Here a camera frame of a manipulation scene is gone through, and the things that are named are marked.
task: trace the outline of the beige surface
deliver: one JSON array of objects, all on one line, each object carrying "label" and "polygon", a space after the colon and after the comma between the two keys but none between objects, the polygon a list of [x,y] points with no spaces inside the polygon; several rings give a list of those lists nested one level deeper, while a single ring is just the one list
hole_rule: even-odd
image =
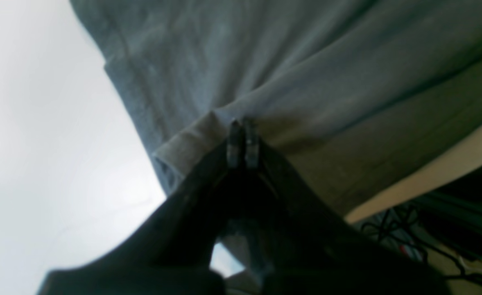
[{"label": "beige surface", "polygon": [[454,181],[480,166],[482,126],[414,174],[353,209],[345,216],[345,220],[349,223],[357,222]]}]

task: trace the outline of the dark fabric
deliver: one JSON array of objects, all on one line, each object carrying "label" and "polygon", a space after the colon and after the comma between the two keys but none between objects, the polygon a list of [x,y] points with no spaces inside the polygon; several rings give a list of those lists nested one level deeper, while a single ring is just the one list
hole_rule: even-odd
[{"label": "dark fabric", "polygon": [[339,214],[482,124],[482,0],[72,0],[167,193],[254,119]]}]

